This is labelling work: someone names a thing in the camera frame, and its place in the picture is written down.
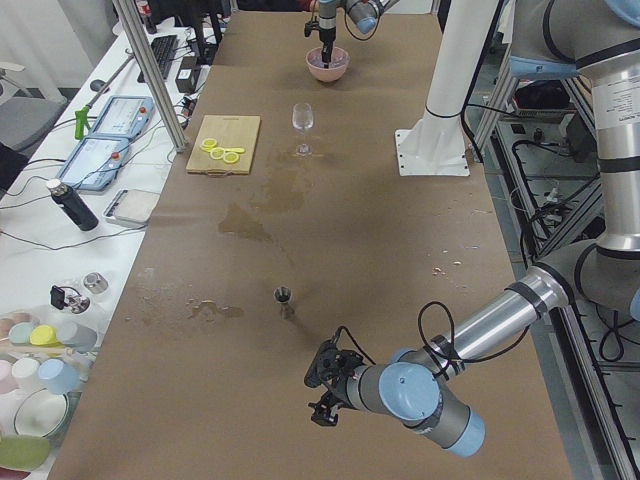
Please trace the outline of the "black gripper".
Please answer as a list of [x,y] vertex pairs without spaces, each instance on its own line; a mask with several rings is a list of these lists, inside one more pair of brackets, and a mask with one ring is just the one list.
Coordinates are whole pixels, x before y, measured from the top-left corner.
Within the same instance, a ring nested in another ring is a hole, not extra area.
[[335,41],[335,18],[319,18],[319,36],[323,43],[322,46],[322,64],[323,68],[328,69],[328,64],[332,60],[332,48]]
[[364,364],[364,357],[354,350],[341,350],[333,339],[325,340],[316,352],[306,374],[305,385],[317,388],[324,385],[325,392],[318,401],[310,402],[313,410],[311,421],[321,427],[335,427],[338,411],[347,400],[347,380],[355,374],[355,369]]

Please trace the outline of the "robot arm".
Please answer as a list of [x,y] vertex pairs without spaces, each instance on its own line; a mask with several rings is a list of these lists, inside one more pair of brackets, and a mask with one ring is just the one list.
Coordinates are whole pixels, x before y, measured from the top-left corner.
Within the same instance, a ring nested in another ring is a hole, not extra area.
[[336,17],[339,8],[344,10],[357,29],[367,34],[378,24],[379,19],[396,4],[396,1],[338,1],[327,0],[318,2],[318,15],[314,28],[319,32],[322,42],[321,59],[324,68],[328,68],[332,61],[333,47],[336,40]]
[[605,230],[560,248],[448,335],[425,339],[377,364],[335,339],[319,347],[304,382],[323,387],[314,423],[330,427],[342,408],[384,414],[462,457],[485,438],[482,418],[447,381],[467,365],[516,346],[548,311],[592,300],[639,314],[639,5],[635,1],[523,1],[514,9],[510,57],[519,79],[591,82]]

